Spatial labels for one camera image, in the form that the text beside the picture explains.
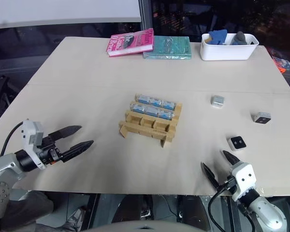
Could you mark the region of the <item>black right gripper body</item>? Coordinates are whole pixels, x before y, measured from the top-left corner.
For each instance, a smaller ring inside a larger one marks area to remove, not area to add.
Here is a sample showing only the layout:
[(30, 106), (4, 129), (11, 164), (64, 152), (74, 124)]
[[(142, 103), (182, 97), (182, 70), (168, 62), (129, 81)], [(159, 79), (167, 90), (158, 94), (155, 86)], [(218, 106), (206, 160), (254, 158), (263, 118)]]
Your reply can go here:
[(228, 176), (228, 179), (224, 182), (224, 184), (220, 185), (217, 189), (217, 192), (224, 192), (224, 191), (229, 191), (231, 194), (234, 194), (237, 190), (237, 181), (235, 177), (233, 176)]

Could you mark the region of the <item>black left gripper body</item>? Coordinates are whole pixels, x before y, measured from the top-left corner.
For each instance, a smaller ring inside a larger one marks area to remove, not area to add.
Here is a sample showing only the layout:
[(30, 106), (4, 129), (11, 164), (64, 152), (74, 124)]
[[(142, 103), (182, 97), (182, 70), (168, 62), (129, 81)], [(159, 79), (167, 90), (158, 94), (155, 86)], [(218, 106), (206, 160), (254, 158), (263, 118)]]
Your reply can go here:
[(37, 148), (38, 157), (44, 165), (54, 164), (62, 159), (62, 153), (50, 136), (44, 137), (41, 145), (38, 145)]

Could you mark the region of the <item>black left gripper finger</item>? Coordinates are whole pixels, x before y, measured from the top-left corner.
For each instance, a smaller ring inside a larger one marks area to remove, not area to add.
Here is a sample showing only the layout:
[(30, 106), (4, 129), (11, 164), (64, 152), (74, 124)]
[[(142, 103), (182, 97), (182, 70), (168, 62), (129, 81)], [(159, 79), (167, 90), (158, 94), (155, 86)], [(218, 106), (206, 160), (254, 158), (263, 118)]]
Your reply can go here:
[(62, 128), (60, 130), (57, 130), (57, 131), (55, 131), (53, 133), (50, 133), (48, 136), (53, 141), (57, 141), (59, 139), (66, 138), (66, 137), (69, 137), (69, 136), (73, 135), (74, 133), (76, 133), (81, 128), (82, 128), (82, 126), (79, 126), (79, 125), (67, 126), (67, 127), (64, 127), (64, 128)]
[(88, 150), (93, 143), (94, 141), (90, 140), (90, 141), (81, 142), (77, 145), (72, 146), (68, 151), (62, 153), (61, 161), (67, 162), (77, 157), (78, 155)]

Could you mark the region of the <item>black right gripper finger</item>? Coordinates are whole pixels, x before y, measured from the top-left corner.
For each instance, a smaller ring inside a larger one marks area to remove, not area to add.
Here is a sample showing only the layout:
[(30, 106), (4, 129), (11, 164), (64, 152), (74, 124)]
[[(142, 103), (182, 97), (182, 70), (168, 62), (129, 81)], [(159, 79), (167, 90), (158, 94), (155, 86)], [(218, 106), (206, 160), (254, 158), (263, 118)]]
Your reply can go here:
[(207, 177), (207, 179), (210, 181), (210, 183), (212, 184), (212, 186), (214, 187), (214, 189), (218, 190), (219, 189), (219, 183), (215, 178), (214, 173), (211, 171), (211, 169), (205, 164), (205, 163), (201, 163), (201, 167), (202, 170), (205, 174), (205, 176)]
[(230, 152), (223, 150), (222, 153), (232, 166), (240, 162), (240, 160)]

